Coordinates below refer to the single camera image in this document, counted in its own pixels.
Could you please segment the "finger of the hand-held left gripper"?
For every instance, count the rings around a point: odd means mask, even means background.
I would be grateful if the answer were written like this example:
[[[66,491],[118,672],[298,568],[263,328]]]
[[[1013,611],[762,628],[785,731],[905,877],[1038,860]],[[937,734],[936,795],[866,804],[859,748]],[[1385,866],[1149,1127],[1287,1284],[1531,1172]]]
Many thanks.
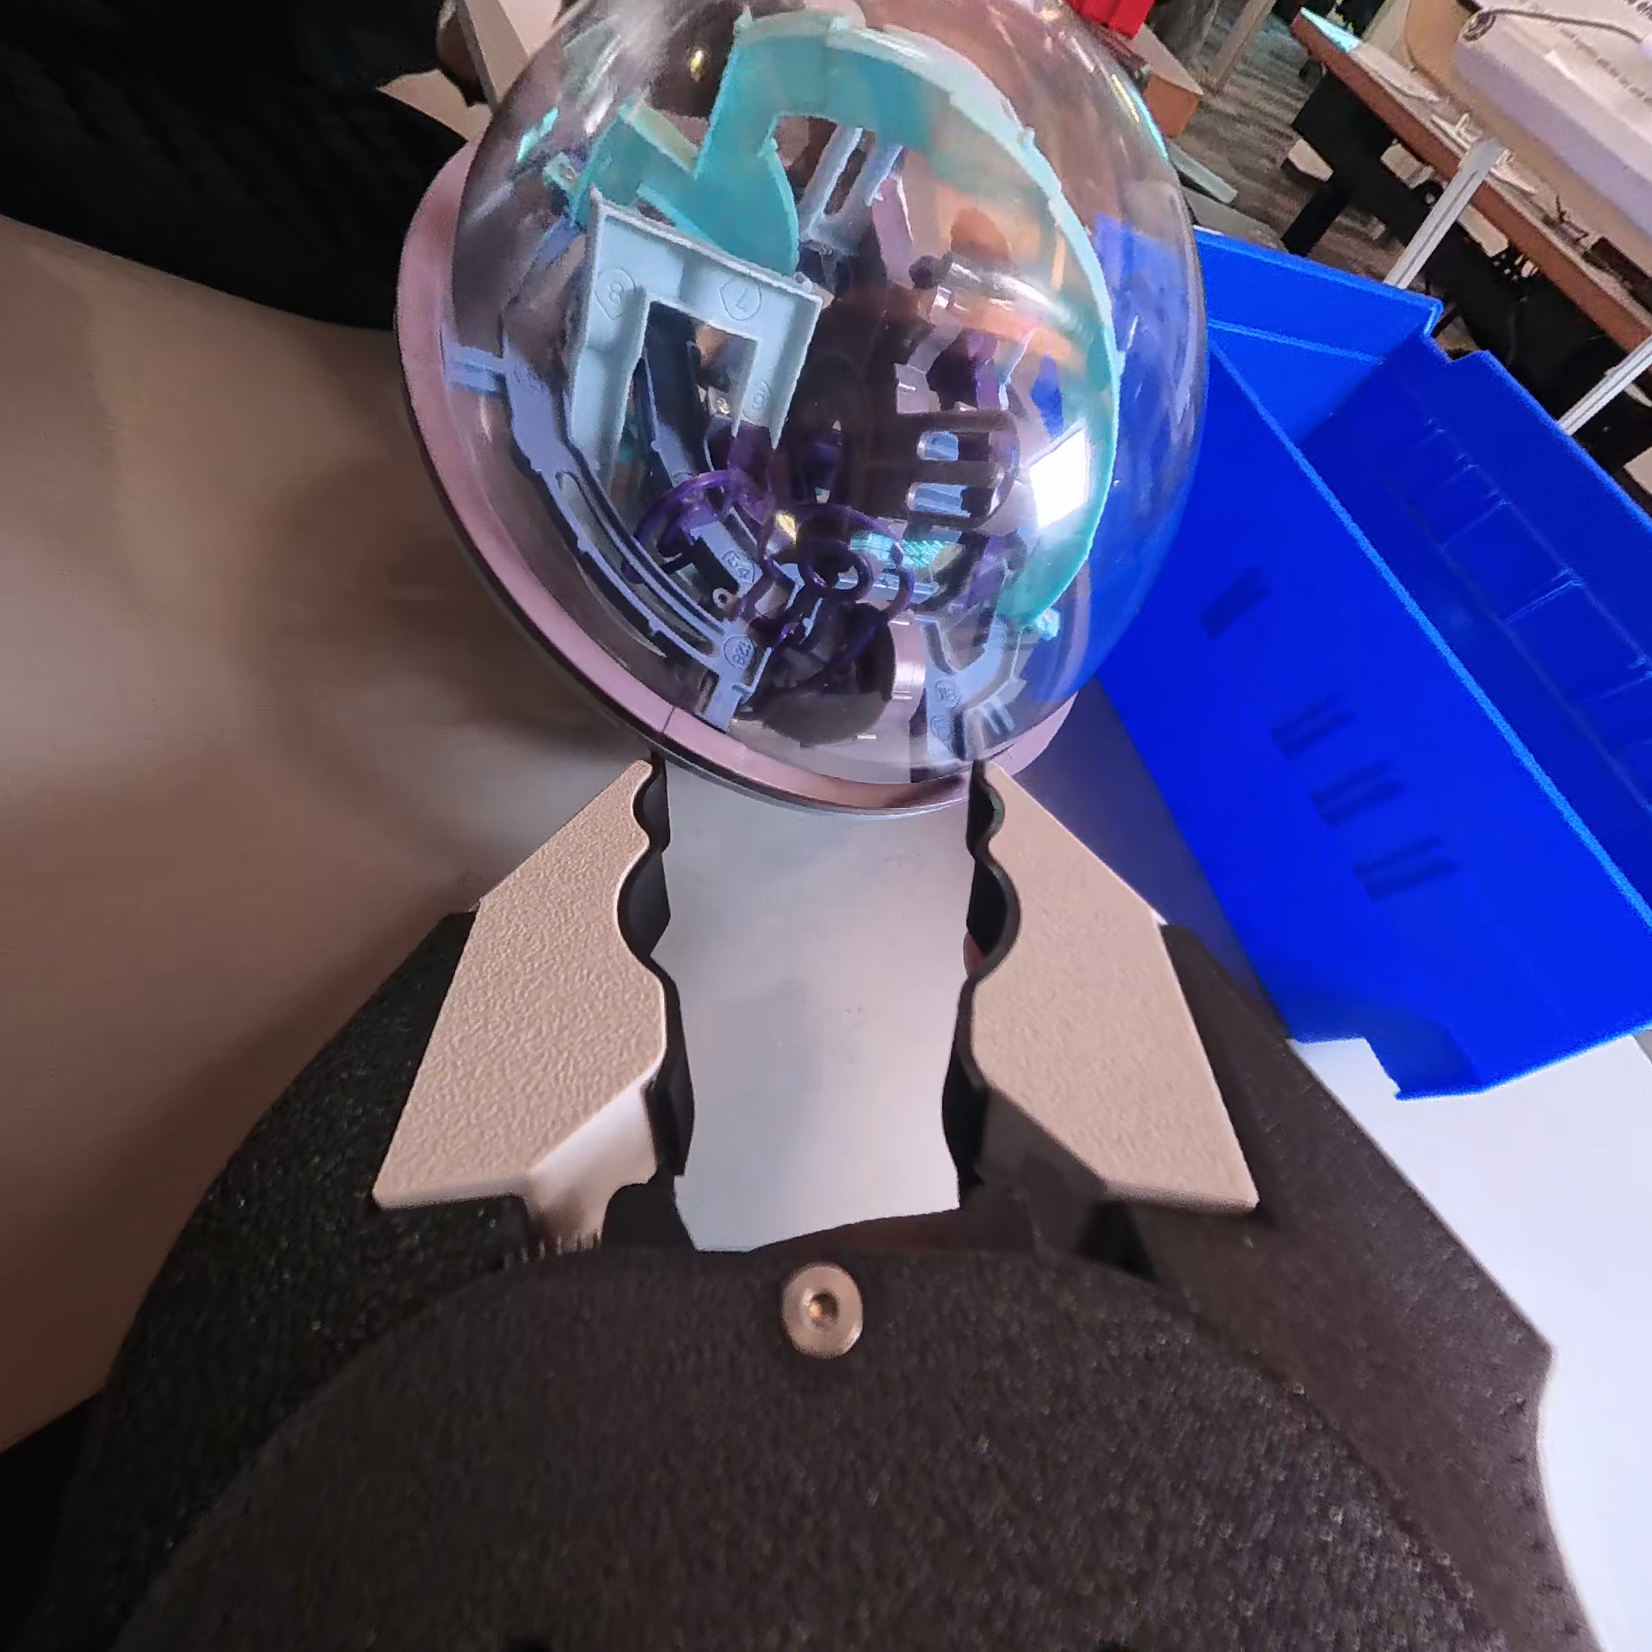
[[[467,100],[490,109],[548,41],[552,21],[556,3],[441,3],[437,65]]]

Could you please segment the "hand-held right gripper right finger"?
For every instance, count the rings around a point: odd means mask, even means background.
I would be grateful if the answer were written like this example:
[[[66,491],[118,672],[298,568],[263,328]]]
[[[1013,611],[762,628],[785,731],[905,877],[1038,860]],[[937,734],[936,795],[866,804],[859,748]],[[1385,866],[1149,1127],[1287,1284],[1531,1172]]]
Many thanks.
[[[1165,920],[1007,772],[975,770],[964,985],[943,1075],[961,1200],[1238,1215],[1255,1183]]]

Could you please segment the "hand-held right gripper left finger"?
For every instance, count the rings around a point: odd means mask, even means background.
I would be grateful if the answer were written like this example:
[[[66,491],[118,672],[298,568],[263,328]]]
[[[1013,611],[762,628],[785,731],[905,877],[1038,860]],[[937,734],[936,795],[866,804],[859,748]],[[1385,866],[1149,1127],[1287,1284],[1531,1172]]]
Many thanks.
[[[667,926],[667,774],[628,763],[478,905],[375,1173],[379,1207],[520,1200],[600,1221],[683,1173],[693,1092]]]

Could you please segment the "blue plastic bin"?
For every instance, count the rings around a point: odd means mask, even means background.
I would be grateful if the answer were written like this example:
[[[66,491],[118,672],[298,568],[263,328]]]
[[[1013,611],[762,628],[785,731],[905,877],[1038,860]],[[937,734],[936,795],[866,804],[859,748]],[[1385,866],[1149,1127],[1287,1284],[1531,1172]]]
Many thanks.
[[[1034,795],[1301,1043],[1398,1095],[1649,1031],[1649,517],[1434,302],[1107,225],[1205,298],[1159,578]]]

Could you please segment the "clear plastic maze ball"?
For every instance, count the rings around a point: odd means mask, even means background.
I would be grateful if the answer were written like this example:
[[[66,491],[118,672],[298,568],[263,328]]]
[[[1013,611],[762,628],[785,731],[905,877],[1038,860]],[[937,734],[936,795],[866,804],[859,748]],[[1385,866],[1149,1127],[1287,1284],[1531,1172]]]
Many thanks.
[[[649,743],[807,810],[1031,762],[1205,420],[1168,148],[1065,3],[565,3],[402,248],[427,467]]]

